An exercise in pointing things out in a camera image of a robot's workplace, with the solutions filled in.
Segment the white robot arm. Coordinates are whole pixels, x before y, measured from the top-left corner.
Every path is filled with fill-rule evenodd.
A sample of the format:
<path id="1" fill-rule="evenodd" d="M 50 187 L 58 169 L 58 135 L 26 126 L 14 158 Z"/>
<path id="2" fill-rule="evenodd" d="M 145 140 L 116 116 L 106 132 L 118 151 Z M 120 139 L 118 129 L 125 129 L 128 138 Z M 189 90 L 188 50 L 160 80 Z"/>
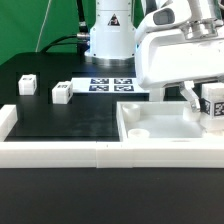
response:
<path id="1" fill-rule="evenodd" d="M 218 0 L 141 0 L 144 18 L 131 22 L 132 0 L 96 0 L 86 60 L 112 66 L 135 63 L 148 91 L 177 86 L 200 109 L 196 83 L 224 82 L 224 23 Z"/>

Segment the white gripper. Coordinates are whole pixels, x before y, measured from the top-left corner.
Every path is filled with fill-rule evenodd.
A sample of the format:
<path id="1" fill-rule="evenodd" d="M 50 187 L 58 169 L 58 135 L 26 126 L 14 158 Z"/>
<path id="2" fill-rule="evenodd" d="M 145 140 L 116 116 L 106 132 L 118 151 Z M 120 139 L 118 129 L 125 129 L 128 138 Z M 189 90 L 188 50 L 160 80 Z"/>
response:
<path id="1" fill-rule="evenodd" d="M 194 82 L 224 76 L 224 23 L 210 6 L 164 6 L 136 30 L 135 71 L 144 89 L 175 86 L 200 111 Z"/>

